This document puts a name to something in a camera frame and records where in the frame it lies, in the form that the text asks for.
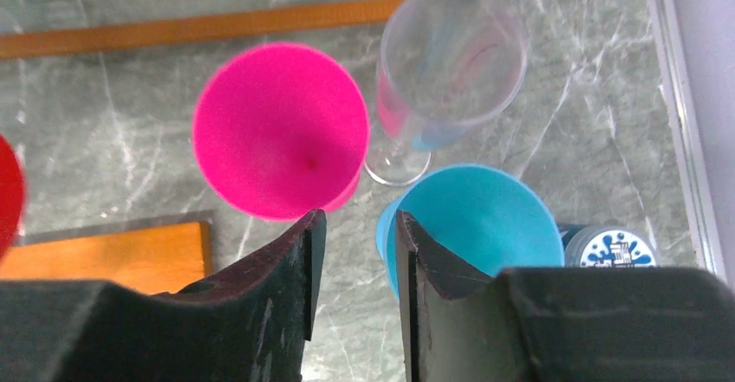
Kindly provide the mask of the clear wine glass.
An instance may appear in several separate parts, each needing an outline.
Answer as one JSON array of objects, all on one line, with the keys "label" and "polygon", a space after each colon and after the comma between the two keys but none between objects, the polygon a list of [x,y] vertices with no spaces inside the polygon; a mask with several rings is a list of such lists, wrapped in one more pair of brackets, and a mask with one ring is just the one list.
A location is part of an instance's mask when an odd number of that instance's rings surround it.
[{"label": "clear wine glass", "polygon": [[529,48],[520,20],[495,0],[403,1],[381,36],[367,174],[416,182],[435,151],[511,104]]}]

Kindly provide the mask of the gold wire glass rack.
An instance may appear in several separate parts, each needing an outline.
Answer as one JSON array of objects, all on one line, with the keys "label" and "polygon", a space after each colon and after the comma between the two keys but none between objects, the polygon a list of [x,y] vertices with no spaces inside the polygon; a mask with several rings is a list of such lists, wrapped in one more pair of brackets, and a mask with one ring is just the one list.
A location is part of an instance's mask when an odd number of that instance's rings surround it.
[{"label": "gold wire glass rack", "polygon": [[176,293],[212,271],[203,213],[21,236],[1,261],[4,281],[107,280],[148,295]]}]

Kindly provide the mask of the blue wine glass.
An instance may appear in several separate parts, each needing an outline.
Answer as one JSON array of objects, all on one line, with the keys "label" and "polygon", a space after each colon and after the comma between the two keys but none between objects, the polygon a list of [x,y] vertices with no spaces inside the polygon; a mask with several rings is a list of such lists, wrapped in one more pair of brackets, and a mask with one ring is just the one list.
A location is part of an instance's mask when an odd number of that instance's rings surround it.
[{"label": "blue wine glass", "polygon": [[375,245],[398,290],[395,231],[409,212],[436,241],[481,272],[506,267],[562,267],[563,243],[550,210],[522,181],[479,164],[426,174],[381,213]]}]

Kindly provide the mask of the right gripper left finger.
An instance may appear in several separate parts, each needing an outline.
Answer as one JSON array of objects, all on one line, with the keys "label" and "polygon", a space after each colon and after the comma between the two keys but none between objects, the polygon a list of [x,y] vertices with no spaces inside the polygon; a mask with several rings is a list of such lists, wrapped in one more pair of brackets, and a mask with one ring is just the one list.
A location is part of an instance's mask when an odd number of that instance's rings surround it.
[{"label": "right gripper left finger", "polygon": [[312,337],[327,218],[175,294],[110,281],[4,281],[4,381],[298,381]]}]

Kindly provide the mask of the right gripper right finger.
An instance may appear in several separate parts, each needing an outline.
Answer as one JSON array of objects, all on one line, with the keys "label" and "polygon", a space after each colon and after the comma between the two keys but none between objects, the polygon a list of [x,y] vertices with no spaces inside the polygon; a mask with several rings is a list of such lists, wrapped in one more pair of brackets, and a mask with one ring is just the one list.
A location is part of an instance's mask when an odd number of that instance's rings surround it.
[{"label": "right gripper right finger", "polygon": [[702,269],[512,268],[491,277],[395,221],[410,381],[731,381],[734,295]]}]

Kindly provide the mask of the magenta wine glass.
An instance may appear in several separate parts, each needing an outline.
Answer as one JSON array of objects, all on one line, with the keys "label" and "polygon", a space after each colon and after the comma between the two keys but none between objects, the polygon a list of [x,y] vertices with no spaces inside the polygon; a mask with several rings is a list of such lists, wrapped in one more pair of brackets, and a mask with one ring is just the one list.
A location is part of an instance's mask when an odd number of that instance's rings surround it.
[{"label": "magenta wine glass", "polygon": [[320,49],[267,42],[223,64],[192,116],[192,149],[211,189],[273,221],[341,208],[355,193],[370,140],[366,101]]}]

